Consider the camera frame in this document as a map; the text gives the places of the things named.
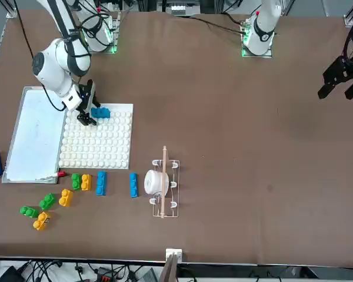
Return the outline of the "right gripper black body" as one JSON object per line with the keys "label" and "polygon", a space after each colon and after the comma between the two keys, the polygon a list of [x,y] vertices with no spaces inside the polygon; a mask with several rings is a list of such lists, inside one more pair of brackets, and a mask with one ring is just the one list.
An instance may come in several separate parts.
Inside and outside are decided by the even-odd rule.
{"label": "right gripper black body", "polygon": [[78,96],[81,98],[81,103],[77,110],[80,113],[90,113],[92,98],[95,98],[95,83],[87,83],[86,85],[79,83]]}

